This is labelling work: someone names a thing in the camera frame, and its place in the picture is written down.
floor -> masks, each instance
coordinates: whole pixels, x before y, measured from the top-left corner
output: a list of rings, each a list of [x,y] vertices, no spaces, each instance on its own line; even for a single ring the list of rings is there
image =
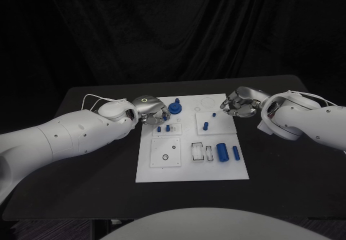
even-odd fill
[[[346,240],[346,220],[285,217],[281,220],[304,227],[331,240]],[[91,220],[26,220],[11,227],[11,240],[91,240]]]

black backdrop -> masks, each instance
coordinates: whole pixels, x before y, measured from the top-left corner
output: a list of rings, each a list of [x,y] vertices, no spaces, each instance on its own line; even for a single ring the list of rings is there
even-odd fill
[[[294,74],[346,105],[344,0],[3,0],[0,11],[0,133],[46,122],[78,86]]]

blue object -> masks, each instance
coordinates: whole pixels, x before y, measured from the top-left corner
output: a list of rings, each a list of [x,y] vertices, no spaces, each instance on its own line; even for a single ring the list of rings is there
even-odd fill
[[[232,146],[232,152],[233,152],[235,160],[236,160],[236,161],[241,160],[236,146]]]
[[[181,112],[181,105],[179,98],[174,99],[174,102],[167,106],[167,109],[171,114],[179,114]]]
[[[203,130],[206,131],[207,130],[207,125],[209,125],[209,123],[207,123],[207,121],[203,123]]]
[[[219,143],[216,145],[218,148],[218,159],[220,162],[226,162],[229,160],[229,153],[228,153],[228,149],[226,149],[226,144],[225,143]]]

black table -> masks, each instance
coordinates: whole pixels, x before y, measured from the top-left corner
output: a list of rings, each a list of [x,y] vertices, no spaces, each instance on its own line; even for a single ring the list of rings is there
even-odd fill
[[[85,94],[130,101],[229,94],[236,87],[269,94],[307,91],[292,75],[72,88],[56,117],[81,109]],[[89,108],[95,99],[86,99]],[[346,155],[307,136],[288,141],[256,129],[259,115],[233,118],[249,180],[135,183],[141,124],[86,155],[59,160],[19,183],[3,213],[20,219],[137,219],[157,212],[216,207],[269,216],[346,216]]]

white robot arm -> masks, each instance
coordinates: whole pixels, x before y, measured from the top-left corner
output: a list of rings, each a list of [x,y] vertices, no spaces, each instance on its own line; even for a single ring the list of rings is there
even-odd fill
[[[96,112],[70,112],[39,126],[0,135],[0,203],[30,172],[124,138],[138,118],[150,125],[170,119],[166,105],[153,96],[141,96],[132,103],[104,99],[109,102]]]
[[[326,106],[305,96],[318,98]],[[220,104],[223,112],[236,117],[251,117],[261,111],[258,129],[287,140],[303,133],[320,144],[346,151],[346,107],[336,106],[320,96],[288,91],[269,96],[261,90],[241,86]]]

